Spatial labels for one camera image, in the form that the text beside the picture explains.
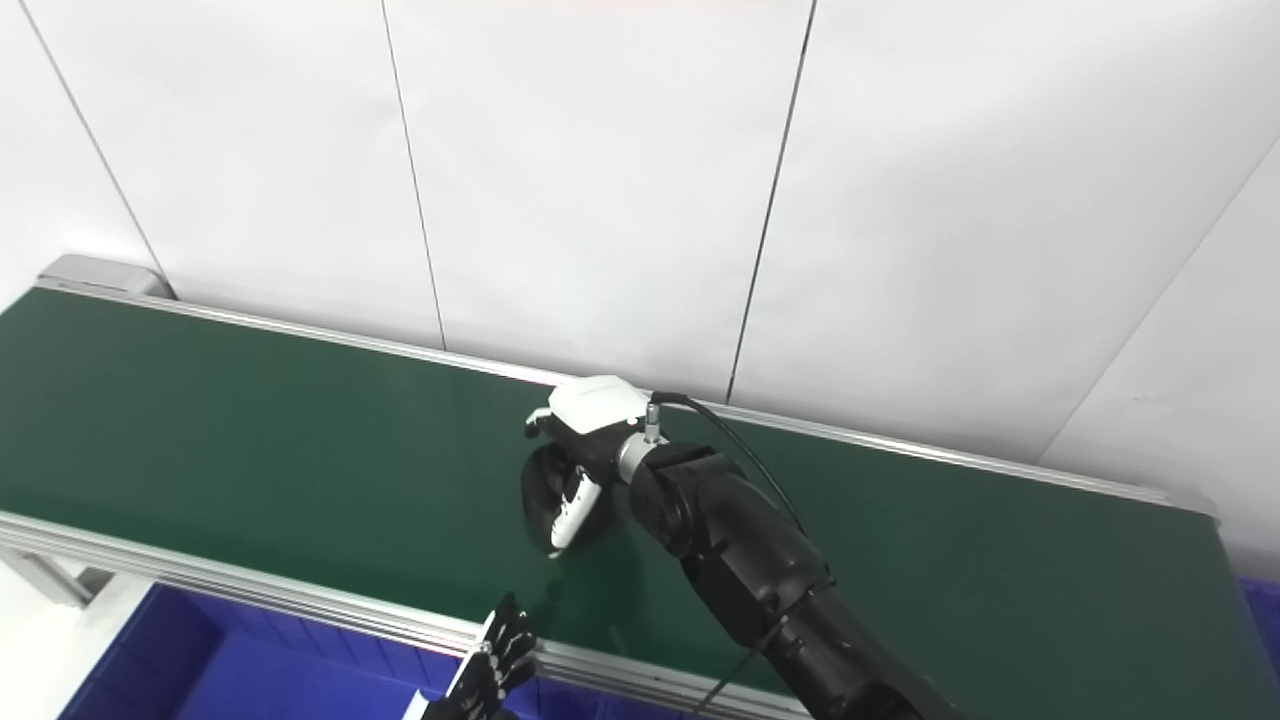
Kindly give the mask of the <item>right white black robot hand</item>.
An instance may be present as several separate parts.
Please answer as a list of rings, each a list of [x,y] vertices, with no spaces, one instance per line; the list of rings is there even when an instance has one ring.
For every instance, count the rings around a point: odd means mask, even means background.
[[[585,536],[596,505],[627,486],[641,460],[666,442],[650,395],[617,375],[591,375],[556,387],[525,421],[529,438],[547,437],[521,471],[521,500],[532,538],[558,559]]]

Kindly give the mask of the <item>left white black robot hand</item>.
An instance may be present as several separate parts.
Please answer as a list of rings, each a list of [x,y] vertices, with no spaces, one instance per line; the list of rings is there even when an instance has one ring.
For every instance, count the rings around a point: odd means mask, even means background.
[[[421,719],[516,719],[509,694],[538,673],[538,637],[527,612],[507,592],[486,616],[445,692],[426,702]]]

